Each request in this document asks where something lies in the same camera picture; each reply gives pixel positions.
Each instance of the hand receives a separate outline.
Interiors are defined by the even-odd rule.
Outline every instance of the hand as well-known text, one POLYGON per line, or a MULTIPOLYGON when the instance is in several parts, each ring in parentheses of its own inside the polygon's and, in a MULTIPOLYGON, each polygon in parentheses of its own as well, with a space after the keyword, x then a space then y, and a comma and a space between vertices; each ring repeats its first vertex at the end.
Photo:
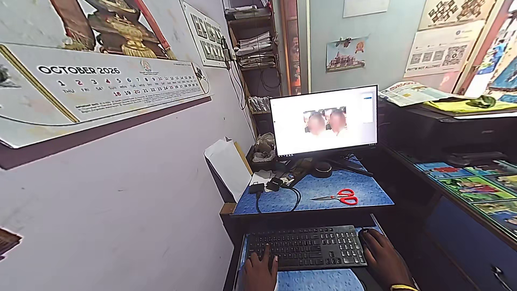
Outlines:
POLYGON ((385 236, 375 229, 365 228, 359 232, 359 238, 370 273, 383 288, 398 284, 415 287, 406 263, 385 236))
POLYGON ((273 291, 277 285, 278 256, 273 259, 271 273, 268 268, 269 244, 266 245, 262 261, 256 253, 244 263, 246 291, 273 291))

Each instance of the red scissors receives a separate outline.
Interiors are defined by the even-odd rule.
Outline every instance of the red scissors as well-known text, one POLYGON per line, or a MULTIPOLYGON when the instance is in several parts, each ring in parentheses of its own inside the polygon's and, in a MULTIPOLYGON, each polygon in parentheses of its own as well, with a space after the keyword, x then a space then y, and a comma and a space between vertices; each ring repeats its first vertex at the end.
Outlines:
POLYGON ((355 205, 355 204, 357 204, 357 202, 359 202, 359 199, 357 199, 357 197, 355 197, 354 195, 355 195, 355 192, 352 189, 341 189, 338 192, 337 196, 334 196, 334 195, 325 196, 325 197, 320 197, 320 198, 313 198, 311 200, 323 201, 323 200, 337 199, 337 200, 341 201, 341 203, 343 203, 343 204, 355 205))

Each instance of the qr code poster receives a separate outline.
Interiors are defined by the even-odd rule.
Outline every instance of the qr code poster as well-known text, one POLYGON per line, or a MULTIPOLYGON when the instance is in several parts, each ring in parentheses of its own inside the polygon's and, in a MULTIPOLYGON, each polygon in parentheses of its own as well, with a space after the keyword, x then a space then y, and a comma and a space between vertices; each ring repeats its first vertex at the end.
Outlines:
POLYGON ((483 25, 479 20, 417 32, 404 77, 459 71, 483 25))
POLYGON ((485 20, 495 0, 427 0, 418 30, 485 20))

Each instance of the children's photo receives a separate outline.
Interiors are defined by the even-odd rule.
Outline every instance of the children's photo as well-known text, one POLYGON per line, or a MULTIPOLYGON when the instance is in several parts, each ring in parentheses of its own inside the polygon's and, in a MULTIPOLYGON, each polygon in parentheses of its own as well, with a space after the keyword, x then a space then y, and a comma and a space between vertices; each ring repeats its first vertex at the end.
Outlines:
POLYGON ((466 167, 465 169, 480 176, 517 173, 517 168, 513 166, 500 161, 494 161, 494 163, 493 165, 466 167))
POLYGON ((486 176, 485 178, 517 193, 517 174, 486 176))
POLYGON ((431 175, 433 178, 452 178, 452 177, 468 177, 473 176, 472 173, 465 169, 454 168, 445 163, 420 163, 416 164, 423 173, 431 175))
POLYGON ((481 177, 443 179, 439 181, 469 202, 517 198, 481 177))
POLYGON ((346 107, 305 111, 305 133, 310 137, 344 137, 346 135, 346 107))
POLYGON ((474 206, 517 236, 517 201, 478 203, 474 206))

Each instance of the printer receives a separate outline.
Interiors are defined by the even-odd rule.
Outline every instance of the printer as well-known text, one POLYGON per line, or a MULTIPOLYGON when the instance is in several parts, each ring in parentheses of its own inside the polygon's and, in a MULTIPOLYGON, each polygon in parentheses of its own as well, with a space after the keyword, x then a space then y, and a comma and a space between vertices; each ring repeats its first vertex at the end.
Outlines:
POLYGON ((423 104, 398 107, 382 100, 379 140, 423 162, 447 161, 457 166, 494 159, 515 162, 517 117, 490 118, 495 113, 499 112, 458 119, 423 104))

